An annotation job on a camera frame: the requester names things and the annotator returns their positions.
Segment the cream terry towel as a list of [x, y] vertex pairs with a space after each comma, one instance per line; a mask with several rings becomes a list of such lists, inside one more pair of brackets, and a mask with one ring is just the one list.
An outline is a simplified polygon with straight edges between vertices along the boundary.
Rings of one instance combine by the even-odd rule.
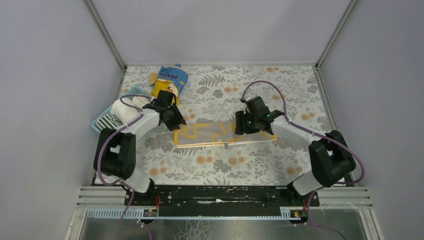
[[144, 96], [134, 96], [131, 101], [135, 107], [140, 109], [151, 103], [151, 99]]

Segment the grey yellow patterned towel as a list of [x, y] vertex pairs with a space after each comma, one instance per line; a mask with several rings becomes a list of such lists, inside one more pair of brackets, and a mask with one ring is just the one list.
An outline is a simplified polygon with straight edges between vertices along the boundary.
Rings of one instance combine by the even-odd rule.
[[237, 135], [235, 128], [236, 123], [233, 121], [190, 123], [174, 131], [174, 144], [177, 148], [197, 148], [245, 145], [277, 140], [276, 135], [263, 131]]

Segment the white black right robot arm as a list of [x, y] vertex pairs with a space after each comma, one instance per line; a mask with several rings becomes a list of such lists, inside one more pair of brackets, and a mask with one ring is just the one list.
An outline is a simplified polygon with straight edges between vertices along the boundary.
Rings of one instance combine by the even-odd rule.
[[305, 196], [320, 188], [330, 188], [356, 169], [352, 153], [340, 132], [318, 133], [287, 119], [284, 112], [270, 111], [259, 96], [241, 99], [245, 110], [235, 113], [236, 135], [265, 132], [285, 139], [309, 154], [311, 170], [287, 185], [288, 190]]

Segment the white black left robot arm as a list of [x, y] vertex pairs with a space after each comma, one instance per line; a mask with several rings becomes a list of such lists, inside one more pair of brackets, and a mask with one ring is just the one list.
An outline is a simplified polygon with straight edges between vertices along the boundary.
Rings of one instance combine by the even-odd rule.
[[154, 182], [136, 169], [137, 141], [161, 124], [175, 131], [186, 121], [172, 92], [160, 90], [157, 97], [148, 97], [142, 107], [134, 105], [135, 98], [136, 94], [123, 95], [112, 105], [111, 112], [122, 124], [100, 131], [93, 168], [105, 186], [120, 183], [132, 192], [147, 194]]

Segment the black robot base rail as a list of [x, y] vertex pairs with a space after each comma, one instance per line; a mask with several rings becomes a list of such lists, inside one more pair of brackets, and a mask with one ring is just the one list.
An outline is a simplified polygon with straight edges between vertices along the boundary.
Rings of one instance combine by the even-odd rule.
[[281, 217], [320, 205], [317, 193], [301, 196], [287, 186], [154, 185], [125, 191], [125, 205], [152, 206], [160, 217]]

